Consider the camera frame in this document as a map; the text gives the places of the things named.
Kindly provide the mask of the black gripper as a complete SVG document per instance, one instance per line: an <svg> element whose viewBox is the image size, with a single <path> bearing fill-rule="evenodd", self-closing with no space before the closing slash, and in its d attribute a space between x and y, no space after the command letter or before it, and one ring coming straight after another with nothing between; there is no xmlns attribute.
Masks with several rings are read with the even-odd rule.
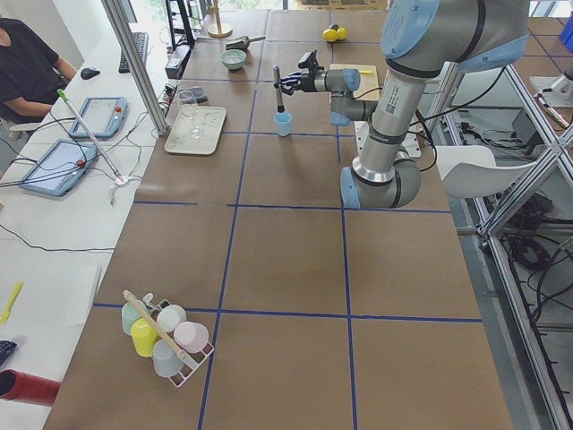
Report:
<svg viewBox="0 0 573 430"><path fill-rule="evenodd" d="M296 91L325 92L326 71L320 66L317 51L309 51L300 58L297 67L299 72L290 73L280 80L280 89L286 95L293 95Z"/></svg>

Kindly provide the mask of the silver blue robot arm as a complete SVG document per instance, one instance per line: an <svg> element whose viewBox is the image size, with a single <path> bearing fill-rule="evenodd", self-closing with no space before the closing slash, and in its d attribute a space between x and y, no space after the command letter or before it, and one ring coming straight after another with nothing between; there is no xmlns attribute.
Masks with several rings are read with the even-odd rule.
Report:
<svg viewBox="0 0 573 430"><path fill-rule="evenodd" d="M527 1L395 1L381 33L388 71L378 101L354 99L359 72L325 70L314 52L280 79L276 87L285 94L329 93L332 125L368 125L362 151L341 171L345 207L397 208L416 197L420 170L402 142L427 82L445 63L463 73L514 63L526 50L528 16Z"/></svg>

